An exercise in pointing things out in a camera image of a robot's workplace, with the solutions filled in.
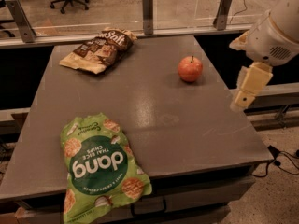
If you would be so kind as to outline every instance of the chip bag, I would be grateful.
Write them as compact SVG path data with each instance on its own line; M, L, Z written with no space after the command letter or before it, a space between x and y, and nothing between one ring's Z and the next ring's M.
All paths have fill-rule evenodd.
M61 59L59 65L99 74L120 60L135 40L131 31L107 27Z
M61 146L68 170L64 223L91 223L151 194L121 127L103 113L67 124Z

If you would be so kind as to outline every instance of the desk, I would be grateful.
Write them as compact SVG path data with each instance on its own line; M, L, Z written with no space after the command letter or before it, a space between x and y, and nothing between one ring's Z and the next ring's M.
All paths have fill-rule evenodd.
M99 76L59 65L77 46L54 48L0 187L0 200L22 201L27 208L49 197L61 203L67 171L60 132L76 116L103 112L122 126L151 179L153 194L139 203L169 201L161 215L165 219L151 223L181 218L175 213L184 209L186 214L188 208L190 217L215 217L202 223L223 218L229 211L226 204L253 184L250 174L256 165L272 157L244 113L230 110L231 93L194 37L137 40L122 61ZM193 84L177 73L178 62L187 55L204 65ZM219 210L221 215L207 215ZM101 223L120 218L135 217L124 207Z

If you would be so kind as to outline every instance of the red apple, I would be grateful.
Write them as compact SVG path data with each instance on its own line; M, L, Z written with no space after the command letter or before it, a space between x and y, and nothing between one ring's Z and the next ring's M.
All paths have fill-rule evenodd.
M184 81L194 82L202 73L203 64L196 57L187 56L178 65L178 74Z

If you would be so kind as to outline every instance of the concrete floor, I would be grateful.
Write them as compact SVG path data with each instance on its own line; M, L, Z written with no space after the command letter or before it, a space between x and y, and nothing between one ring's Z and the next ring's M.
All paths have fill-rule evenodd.
M99 32L106 26L142 30L141 0L91 0L89 10L82 6L68 6L65 14L59 6L50 8L52 0L20 0L23 9L39 35L69 35ZM231 24L253 23L278 0L233 0L229 22ZM155 29L178 29L206 27L212 29L220 0L154 0ZM10 18L6 8L0 9L0 19ZM299 112L290 111L285 117L287 128L279 127L275 114L249 116L250 121L266 146L272 145L281 151L293 154L299 148ZM281 167L298 172L282 156ZM6 170L8 161L3 161L0 171ZM258 167L255 174L263 175L265 166ZM297 224L299 223L298 178L278 167L270 165L265 178L256 178L253 187L239 200L230 203L232 212L221 224Z

